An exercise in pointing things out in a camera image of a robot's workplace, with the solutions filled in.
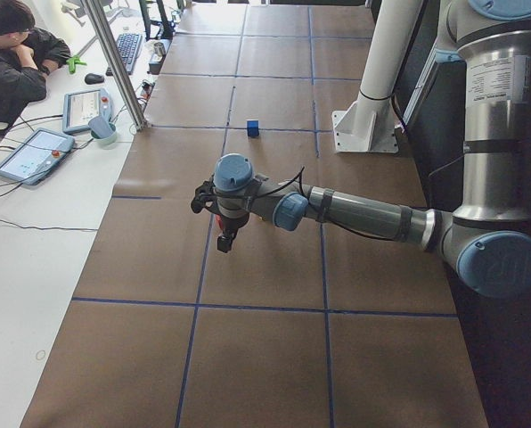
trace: keyboard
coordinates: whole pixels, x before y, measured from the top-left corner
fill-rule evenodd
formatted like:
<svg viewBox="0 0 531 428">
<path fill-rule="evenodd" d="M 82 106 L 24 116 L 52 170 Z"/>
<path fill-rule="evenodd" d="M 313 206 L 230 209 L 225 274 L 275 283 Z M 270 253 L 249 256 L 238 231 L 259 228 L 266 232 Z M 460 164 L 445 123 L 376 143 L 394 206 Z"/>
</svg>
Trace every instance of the keyboard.
<svg viewBox="0 0 531 428">
<path fill-rule="evenodd" d="M 143 35 L 138 33 L 123 33 L 117 37 L 117 49 L 121 60 L 125 65 L 127 74 L 133 74 L 133 68 L 137 62 L 139 52 L 141 52 L 141 46 L 143 44 Z M 105 72 L 108 76 L 113 76 L 111 67 L 107 68 Z"/>
</svg>

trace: green toy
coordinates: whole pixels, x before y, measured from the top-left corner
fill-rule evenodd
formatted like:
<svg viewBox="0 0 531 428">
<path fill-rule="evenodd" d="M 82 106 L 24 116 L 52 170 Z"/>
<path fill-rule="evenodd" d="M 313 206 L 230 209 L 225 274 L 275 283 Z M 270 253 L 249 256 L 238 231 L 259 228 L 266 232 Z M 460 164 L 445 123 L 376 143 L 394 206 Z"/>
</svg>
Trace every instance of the green toy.
<svg viewBox="0 0 531 428">
<path fill-rule="evenodd" d="M 66 63 L 68 64 L 69 74 L 73 74 L 76 72 L 76 65 L 87 65 L 87 63 L 81 61 L 77 55 L 74 55 L 69 58 Z"/>
</svg>

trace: computer mouse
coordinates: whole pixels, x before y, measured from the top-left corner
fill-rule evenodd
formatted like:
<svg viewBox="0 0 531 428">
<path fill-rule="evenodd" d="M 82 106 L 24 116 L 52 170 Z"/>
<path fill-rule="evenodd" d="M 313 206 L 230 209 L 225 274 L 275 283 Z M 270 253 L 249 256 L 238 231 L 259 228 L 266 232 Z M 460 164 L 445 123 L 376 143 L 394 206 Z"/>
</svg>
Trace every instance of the computer mouse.
<svg viewBox="0 0 531 428">
<path fill-rule="evenodd" d="M 84 81 L 88 85 L 94 85 L 96 83 L 103 83 L 105 81 L 105 77 L 102 76 L 101 74 L 89 73 L 89 74 L 86 74 L 86 78 L 84 79 Z"/>
</svg>

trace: black jacket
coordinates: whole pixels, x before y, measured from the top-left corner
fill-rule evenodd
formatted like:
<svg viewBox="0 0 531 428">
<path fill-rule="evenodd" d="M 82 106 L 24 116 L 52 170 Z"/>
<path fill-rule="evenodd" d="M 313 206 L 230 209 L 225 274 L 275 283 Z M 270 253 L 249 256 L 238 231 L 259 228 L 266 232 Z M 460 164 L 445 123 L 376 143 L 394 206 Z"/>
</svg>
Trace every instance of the black jacket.
<svg viewBox="0 0 531 428">
<path fill-rule="evenodd" d="M 34 29 L 23 44 L 34 49 L 38 67 L 46 59 L 63 65 L 70 57 L 65 42 L 43 29 Z M 11 126 L 28 103 L 43 100 L 45 96 L 45 78 L 40 71 L 21 67 L 16 53 L 0 49 L 0 122 Z"/>
</svg>

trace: warning sticker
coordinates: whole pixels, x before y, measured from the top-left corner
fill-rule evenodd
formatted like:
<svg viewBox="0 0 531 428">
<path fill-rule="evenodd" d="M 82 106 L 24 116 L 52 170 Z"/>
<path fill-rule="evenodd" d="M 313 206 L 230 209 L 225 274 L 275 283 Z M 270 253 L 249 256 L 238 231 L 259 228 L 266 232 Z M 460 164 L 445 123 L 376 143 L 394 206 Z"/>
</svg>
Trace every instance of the warning sticker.
<svg viewBox="0 0 531 428">
<path fill-rule="evenodd" d="M 518 55 L 468 67 L 466 107 L 477 103 L 526 103 L 531 58 Z"/>
</svg>

